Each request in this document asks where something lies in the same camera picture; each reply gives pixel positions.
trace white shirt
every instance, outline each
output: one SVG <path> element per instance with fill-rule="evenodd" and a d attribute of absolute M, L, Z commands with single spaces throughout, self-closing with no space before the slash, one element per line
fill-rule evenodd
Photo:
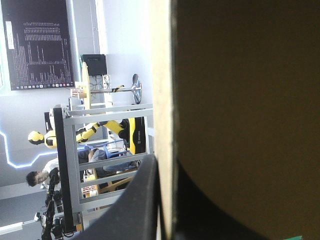
<path fill-rule="evenodd" d="M 42 172 L 47 171 L 48 173 L 51 172 L 51 170 L 53 170 L 54 168 L 59 168 L 59 160 L 58 158 L 55 158 L 53 160 L 50 160 L 46 163 L 46 165 L 44 166 Z M 48 177 L 43 184 L 45 185 L 49 185 L 50 184 L 50 177 Z"/>

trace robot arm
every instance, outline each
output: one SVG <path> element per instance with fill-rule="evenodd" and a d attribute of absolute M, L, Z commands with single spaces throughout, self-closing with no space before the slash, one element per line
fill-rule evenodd
<path fill-rule="evenodd" d="M 60 219 L 54 219 L 55 217 L 55 206 L 58 213 L 63 212 L 62 207 L 62 195 L 60 191 L 55 191 L 55 186 L 60 182 L 59 169 L 56 167 L 49 173 L 50 184 L 46 194 L 45 206 L 47 207 L 46 212 L 41 216 L 42 225 L 42 240 L 52 240 L 51 233 L 54 235 L 55 240 L 63 240 L 63 228 Z"/>
<path fill-rule="evenodd" d="M 118 122 L 111 120 L 111 121 L 102 121 L 102 122 L 93 122 L 89 123 L 83 128 L 80 128 L 76 131 L 76 141 L 78 143 L 85 143 L 91 138 L 98 130 L 99 127 L 105 126 L 106 128 L 110 129 L 117 135 L 121 137 L 121 132 L 125 130 L 125 128 Z"/>
<path fill-rule="evenodd" d="M 128 141 L 127 138 L 129 137 L 129 129 L 126 125 L 126 122 L 123 120 L 121 123 L 118 123 L 114 120 L 110 120 L 89 123 L 85 127 L 78 129 L 76 131 L 77 143 L 85 143 L 86 141 L 88 141 L 88 139 L 91 138 L 101 126 L 105 126 L 106 128 L 119 135 L 120 138 L 126 139 Z M 54 149 L 57 147 L 56 132 L 54 130 L 48 131 L 45 135 L 42 135 L 38 131 L 32 131 L 28 136 L 28 140 L 30 143 L 35 145 L 44 143 L 50 149 Z"/>

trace blue light strip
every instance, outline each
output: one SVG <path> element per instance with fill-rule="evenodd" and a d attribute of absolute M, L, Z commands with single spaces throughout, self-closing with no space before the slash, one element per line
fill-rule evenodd
<path fill-rule="evenodd" d="M 27 163 L 27 164 L 14 164 L 10 160 L 7 135 L 4 134 L 1 130 L 0 130 L 0 135 L 3 136 L 3 140 L 4 140 L 4 150 L 5 150 L 5 155 L 6 155 L 6 162 L 10 166 L 14 167 L 15 169 L 22 169 L 22 168 L 31 167 L 40 157 L 57 154 L 57 151 L 42 152 L 42 153 L 39 153 L 30 163 Z"/>

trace aluminum frame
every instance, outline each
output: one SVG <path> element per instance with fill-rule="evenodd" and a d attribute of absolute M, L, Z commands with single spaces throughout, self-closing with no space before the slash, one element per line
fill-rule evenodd
<path fill-rule="evenodd" d="M 114 192 L 103 193 L 103 194 L 89 197 L 89 198 L 83 198 L 81 188 L 127 178 L 130 176 L 134 176 L 136 174 L 136 171 L 132 171 L 132 172 L 121 173 L 121 174 L 81 183 L 80 171 L 91 169 L 91 168 L 98 168 L 102 166 L 112 166 L 120 163 L 127 163 L 127 162 L 138 161 L 138 160 L 142 161 L 143 157 L 146 154 L 150 154 L 151 152 L 149 132 L 148 132 L 149 130 L 148 117 L 152 115 L 153 115 L 152 104 L 101 107 L 101 108 L 88 109 L 88 110 L 72 110 L 72 111 L 69 111 L 66 107 L 62 108 L 65 153 L 66 153 L 69 192 L 70 192 L 70 201 L 71 201 L 71 209 L 72 209 L 74 225 L 79 223 L 79 213 L 89 209 L 112 205 L 124 191 L 124 190 L 117 190 Z M 75 125 L 109 121 L 109 120 L 121 120 L 121 119 L 136 118 L 136 117 L 144 117 L 145 141 L 146 141 L 145 153 L 115 157 L 111 160 L 105 159 L 105 160 L 99 160 L 96 162 L 79 164 L 78 150 L 77 150 L 78 143 L 76 141 Z"/>

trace black hair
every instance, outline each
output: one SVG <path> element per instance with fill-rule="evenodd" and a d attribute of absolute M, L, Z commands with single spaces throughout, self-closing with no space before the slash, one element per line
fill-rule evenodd
<path fill-rule="evenodd" d="M 37 185 L 36 184 L 36 175 L 37 174 L 38 174 L 37 171 L 31 171 L 26 175 L 25 180 L 29 186 L 34 187 L 35 185 Z"/>

